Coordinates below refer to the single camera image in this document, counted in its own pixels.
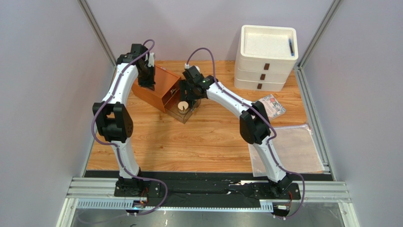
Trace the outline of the gold lid cream jar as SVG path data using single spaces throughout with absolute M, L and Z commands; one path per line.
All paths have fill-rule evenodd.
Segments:
M 189 111 L 189 104 L 186 101 L 180 101 L 177 108 L 179 113 L 186 114 Z

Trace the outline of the orange drawer box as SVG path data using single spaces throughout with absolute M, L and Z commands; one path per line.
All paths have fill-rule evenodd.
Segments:
M 133 83 L 131 90 L 136 97 L 166 113 L 169 102 L 179 96 L 179 80 L 181 76 L 156 64 L 154 79 L 155 85 L 153 90 L 147 87 L 140 87 L 138 79 Z

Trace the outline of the clear drawer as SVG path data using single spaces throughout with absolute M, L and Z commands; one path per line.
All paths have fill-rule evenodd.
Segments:
M 172 88 L 169 90 L 169 93 L 171 94 L 171 96 L 174 96 L 177 91 L 178 91 L 178 88 L 177 88 L 177 87 L 172 87 Z
M 169 101 L 165 105 L 165 111 L 171 117 L 173 117 L 176 120 L 178 120 L 179 122 L 185 124 L 191 118 L 191 116 L 196 112 L 197 108 L 201 104 L 201 100 L 198 100 L 198 102 L 196 103 L 196 105 L 193 109 L 191 109 L 189 107 L 189 111 L 186 114 L 181 114 L 178 112 L 177 105 L 179 102 L 180 102 L 180 94 L 176 93 L 172 98 L 169 99 Z

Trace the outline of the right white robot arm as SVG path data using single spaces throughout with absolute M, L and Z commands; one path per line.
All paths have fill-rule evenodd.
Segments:
M 282 166 L 272 140 L 277 136 L 262 102 L 251 102 L 228 90 L 213 76 L 204 77 L 198 67 L 184 67 L 184 79 L 179 81 L 181 101 L 189 104 L 206 98 L 222 105 L 239 119 L 240 135 L 257 151 L 265 167 L 274 193 L 284 193 L 292 180 Z

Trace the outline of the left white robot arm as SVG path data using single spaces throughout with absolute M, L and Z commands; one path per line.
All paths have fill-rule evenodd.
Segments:
M 155 89 L 155 63 L 151 47 L 145 44 L 132 44 L 131 50 L 117 59 L 116 75 L 107 95 L 101 102 L 94 103 L 94 118 L 91 126 L 104 141 L 96 137 L 102 145 L 110 146 L 119 166 L 119 178 L 116 189 L 119 192 L 130 192 L 135 195 L 144 190 L 144 178 L 135 161 L 130 137 L 133 133 L 133 121 L 126 109 L 127 99 L 134 82 L 140 87 Z

